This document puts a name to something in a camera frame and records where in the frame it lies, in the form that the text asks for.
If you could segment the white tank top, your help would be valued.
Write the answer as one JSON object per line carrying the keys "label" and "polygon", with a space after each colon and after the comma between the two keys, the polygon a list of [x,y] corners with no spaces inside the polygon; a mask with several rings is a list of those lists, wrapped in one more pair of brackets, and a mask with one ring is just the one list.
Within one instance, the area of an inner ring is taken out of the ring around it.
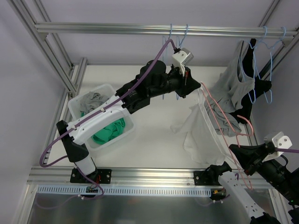
{"label": "white tank top", "polygon": [[190,107],[191,113],[185,122],[172,125],[175,134],[185,133],[183,149],[191,160],[200,164],[221,165],[225,160],[233,162],[228,148],[223,146],[204,107],[205,98],[198,89],[198,101]]}

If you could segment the green tank top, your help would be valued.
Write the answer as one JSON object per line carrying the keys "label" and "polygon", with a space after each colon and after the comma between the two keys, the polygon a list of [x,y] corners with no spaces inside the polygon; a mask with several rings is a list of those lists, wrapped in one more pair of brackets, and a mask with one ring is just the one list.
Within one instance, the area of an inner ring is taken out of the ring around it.
{"label": "green tank top", "polygon": [[98,145],[104,145],[123,134],[126,127],[124,118],[118,119],[94,134],[91,139]]}

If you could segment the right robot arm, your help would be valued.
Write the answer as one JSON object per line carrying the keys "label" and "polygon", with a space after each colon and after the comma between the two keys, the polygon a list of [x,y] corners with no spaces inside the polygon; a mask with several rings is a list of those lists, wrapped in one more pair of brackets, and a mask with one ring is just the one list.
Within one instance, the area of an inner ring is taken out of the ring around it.
{"label": "right robot arm", "polygon": [[[276,190],[284,197],[291,209],[288,215],[291,223],[299,222],[299,171],[289,171],[276,159],[266,160],[266,156],[278,151],[272,143],[258,146],[238,146],[231,144],[229,149],[242,167],[242,173],[247,176],[258,175],[263,183]],[[232,168],[227,162],[221,165],[210,165],[205,171],[208,180],[214,185],[222,186],[232,199],[233,205],[244,213],[247,224],[278,224],[280,221],[261,208],[245,186],[237,180]]]}

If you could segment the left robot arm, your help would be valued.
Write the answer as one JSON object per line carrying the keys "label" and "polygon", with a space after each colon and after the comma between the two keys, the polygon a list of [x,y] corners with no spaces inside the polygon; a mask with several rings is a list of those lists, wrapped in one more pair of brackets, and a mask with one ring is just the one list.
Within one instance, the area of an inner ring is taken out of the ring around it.
{"label": "left robot arm", "polygon": [[96,180],[98,171],[85,142],[100,129],[149,106],[154,97],[175,92],[185,98],[200,87],[191,70],[172,65],[169,72],[160,60],[151,60],[140,69],[135,79],[124,84],[101,106],[74,123],[64,120],[56,124],[67,158],[81,171],[86,182]]}

